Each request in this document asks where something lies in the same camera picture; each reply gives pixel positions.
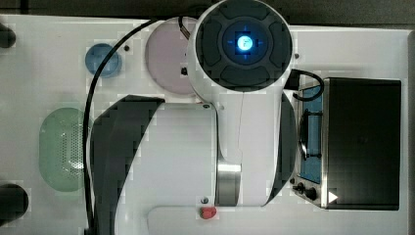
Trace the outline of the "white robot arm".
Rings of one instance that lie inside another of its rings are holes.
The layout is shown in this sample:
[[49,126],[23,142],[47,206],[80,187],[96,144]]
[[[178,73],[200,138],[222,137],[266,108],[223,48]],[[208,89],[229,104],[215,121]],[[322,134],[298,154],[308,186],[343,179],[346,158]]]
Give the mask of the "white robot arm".
[[186,70],[197,102],[129,95],[94,122],[91,235],[149,235],[164,207],[259,208],[289,180],[294,109],[286,21],[260,0],[221,0],[197,21]]

